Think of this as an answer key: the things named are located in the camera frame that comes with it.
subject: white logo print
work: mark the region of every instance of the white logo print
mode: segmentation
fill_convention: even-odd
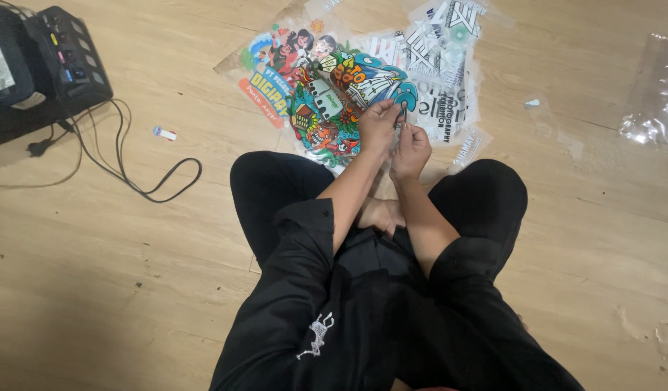
[[[314,341],[310,342],[310,345],[312,346],[312,350],[306,350],[303,353],[300,353],[297,356],[295,356],[298,360],[300,360],[300,356],[302,356],[304,354],[307,354],[307,353],[312,354],[314,357],[317,357],[317,356],[320,355],[320,348],[324,345],[324,335],[327,333],[327,330],[329,330],[329,328],[334,325],[334,319],[331,319],[331,317],[332,317],[331,312],[320,323],[320,318],[321,317],[322,317],[322,314],[320,314],[317,317],[317,320],[313,321],[312,324],[309,327],[309,329],[314,331]],[[326,324],[327,319],[331,320],[329,325]]]

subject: black cable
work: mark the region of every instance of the black cable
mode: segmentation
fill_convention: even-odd
[[[165,174],[165,176],[160,180],[160,182],[158,182],[158,184],[156,185],[156,187],[153,190],[143,191],[135,183],[131,182],[131,180],[129,179],[129,177],[127,176],[127,174],[124,170],[124,163],[122,161],[122,148],[123,148],[123,144],[124,144],[123,137],[122,137],[121,143],[119,142],[119,138],[120,138],[122,130],[124,128],[124,114],[122,113],[121,108],[119,107],[119,105],[115,101],[108,100],[105,103],[111,103],[115,107],[115,109],[117,109],[117,112],[119,113],[119,129],[117,130],[117,137],[115,138],[114,144],[115,144],[115,150],[116,150],[116,153],[117,153],[117,164],[119,165],[119,172],[121,173],[120,175],[113,172],[113,170],[110,170],[109,168],[105,167],[103,164],[101,164],[99,161],[97,161],[92,155],[90,155],[90,152],[88,152],[88,149],[86,148],[85,143],[83,142],[83,137],[81,136],[80,129],[78,129],[78,124],[75,121],[73,122],[73,125],[69,124],[68,121],[63,121],[63,120],[57,121],[57,123],[61,127],[63,127],[66,130],[71,130],[76,134],[76,136],[78,137],[78,141],[80,142],[80,146],[83,148],[83,152],[85,152],[85,154],[88,156],[88,158],[90,160],[93,161],[93,163],[97,164],[98,167],[102,168],[108,174],[117,178],[121,182],[124,182],[133,191],[137,192],[141,197],[146,198],[147,200],[149,200],[151,202],[158,203],[158,204],[173,200],[174,198],[176,198],[177,196],[182,194],[185,190],[189,189],[192,185],[194,185],[199,180],[199,178],[201,177],[201,172],[203,170],[203,166],[201,165],[201,162],[194,157],[187,157],[186,159],[182,159],[177,164],[175,164],[173,166],[173,168],[171,168],[170,171],[168,171],[167,174]],[[182,190],[178,191],[177,193],[175,193],[175,195],[173,195],[172,197],[170,197],[166,200],[156,200],[155,198],[152,198],[152,197],[149,196],[149,194],[155,193],[158,189],[160,189],[162,187],[162,185],[165,184],[165,182],[168,180],[168,178],[170,178],[170,176],[172,176],[172,174],[175,173],[175,171],[178,168],[180,168],[181,165],[183,165],[184,163],[186,163],[188,161],[196,162],[197,171],[196,171],[196,176],[194,177],[194,179],[187,186],[185,186],[184,188],[182,188]]]
[[[3,0],[0,0],[0,3],[1,3],[1,4],[8,5],[10,8],[15,9],[16,11],[18,11],[19,14],[23,15],[24,18],[26,18],[26,19],[29,18],[29,16],[27,16],[27,15],[20,9],[20,7],[18,7],[18,6],[16,6],[16,5],[13,5],[13,4],[10,4],[8,1],[3,1]]]

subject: sun graphic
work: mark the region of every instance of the sun graphic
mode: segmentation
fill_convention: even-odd
[[[324,30],[324,22],[322,22],[319,19],[315,19],[310,24],[310,28],[312,29],[312,31],[314,31],[316,33],[321,33],[322,30]]]

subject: shirt sleeve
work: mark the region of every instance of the shirt sleeve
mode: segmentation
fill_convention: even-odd
[[[297,202],[274,217],[281,242],[237,312],[211,381],[215,390],[281,390],[308,326],[328,294],[333,268],[330,199]]]
[[[455,240],[431,270],[428,282],[435,300],[457,311],[491,342],[521,390],[582,390],[527,333],[488,277],[500,254],[500,245],[489,239]]]

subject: black pants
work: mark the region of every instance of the black pants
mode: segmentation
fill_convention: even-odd
[[[333,181],[324,166],[301,156],[260,151],[237,158],[231,169],[233,200],[260,266],[278,245],[271,223],[275,213],[316,198]],[[492,271],[495,279],[512,253],[527,210],[527,189],[520,176],[499,161],[483,159],[443,178],[428,197],[460,235],[502,244],[503,257]]]

